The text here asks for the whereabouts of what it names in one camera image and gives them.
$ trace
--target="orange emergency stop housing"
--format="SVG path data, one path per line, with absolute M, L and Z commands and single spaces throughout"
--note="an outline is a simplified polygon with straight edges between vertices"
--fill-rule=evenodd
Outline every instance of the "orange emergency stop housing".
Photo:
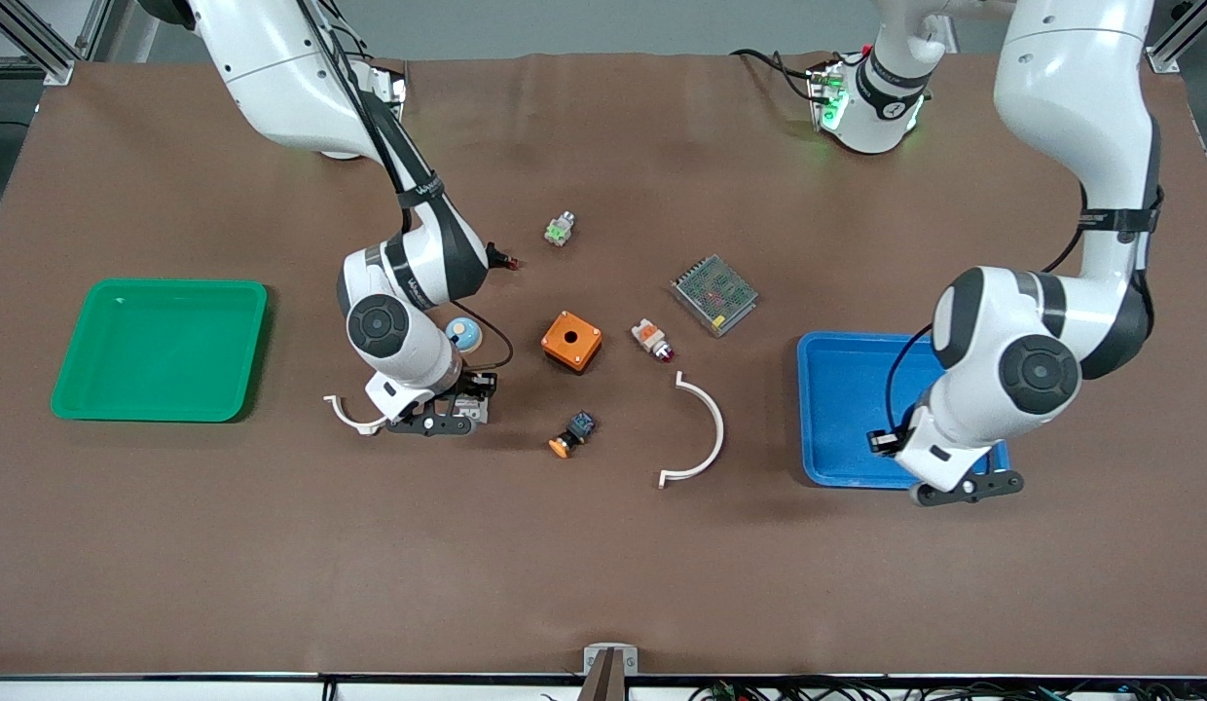
M 568 311 L 561 311 L 542 337 L 542 350 L 575 373 L 582 373 L 602 343 L 604 334 L 600 329 Z

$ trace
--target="green plastic tray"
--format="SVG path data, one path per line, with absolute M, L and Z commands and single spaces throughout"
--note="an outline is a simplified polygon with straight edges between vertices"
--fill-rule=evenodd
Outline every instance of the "green plastic tray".
M 266 288 L 101 280 L 83 298 L 51 408 L 64 419 L 228 421 L 244 407 Z

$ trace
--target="brown table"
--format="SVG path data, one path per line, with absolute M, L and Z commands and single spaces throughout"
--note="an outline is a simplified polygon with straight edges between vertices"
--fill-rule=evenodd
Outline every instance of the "brown table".
M 800 479 L 801 333 L 914 331 L 958 271 L 1071 234 L 1074 179 L 1009 136 L 992 74 L 946 58 L 920 128 L 862 157 L 740 58 L 416 63 L 409 132 L 527 261 L 473 299 L 518 356 L 471 438 L 363 439 L 322 396 L 369 415 L 333 284 L 398 221 L 380 169 L 267 142 L 210 66 L 77 66 L 0 214 L 0 673 L 559 671 L 601 638 L 653 673 L 1207 673 L 1207 164 L 1177 76 L 1144 76 L 1155 337 L 1013 442 L 1025 492 L 917 509 Z M 710 253 L 762 294 L 719 340 L 666 292 Z M 83 294 L 128 275 L 269 286 L 243 421 L 52 416 Z M 606 335 L 584 376 L 538 351 L 562 308 Z M 661 492 L 712 428 L 641 316 L 728 426 Z M 581 408 L 597 438 L 559 461 Z

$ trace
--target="white curved bracket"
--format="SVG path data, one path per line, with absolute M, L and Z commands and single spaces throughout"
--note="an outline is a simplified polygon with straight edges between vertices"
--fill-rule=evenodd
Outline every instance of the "white curved bracket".
M 354 421 L 354 419 L 349 417 L 349 414 L 344 413 L 344 408 L 339 403 L 339 396 L 323 396 L 322 401 L 331 403 L 331 408 L 336 409 L 336 416 L 340 421 L 344 421 L 345 425 L 352 426 L 354 430 L 362 436 L 373 436 L 378 433 L 378 430 L 380 430 L 380 427 L 383 427 L 386 422 L 386 416 L 380 416 L 373 421 L 366 422 L 366 425 L 362 425 L 362 422 Z
M 716 461 L 716 456 L 721 454 L 721 445 L 724 444 L 724 416 L 721 416 L 721 408 L 716 405 L 716 402 L 700 387 L 692 385 L 692 382 L 682 381 L 682 373 L 677 372 L 677 381 L 674 382 L 677 390 L 689 391 L 689 393 L 698 396 L 706 408 L 712 413 L 712 419 L 716 422 L 716 445 L 712 446 L 712 454 L 706 457 L 700 465 L 692 467 L 688 471 L 660 471 L 660 489 L 665 487 L 669 480 L 689 479 L 711 466 L 712 461 Z

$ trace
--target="blue tray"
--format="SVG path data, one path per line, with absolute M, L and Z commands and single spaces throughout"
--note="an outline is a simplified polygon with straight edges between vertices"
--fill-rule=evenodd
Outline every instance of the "blue tray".
M 803 471 L 816 484 L 908 489 L 919 479 L 892 457 L 873 456 L 868 431 L 888 427 L 885 376 L 910 335 L 817 331 L 798 341 L 798 404 L 803 414 Z M 945 370 L 921 338 L 893 378 L 893 414 L 903 413 Z M 1009 468 L 1005 443 L 973 469 Z

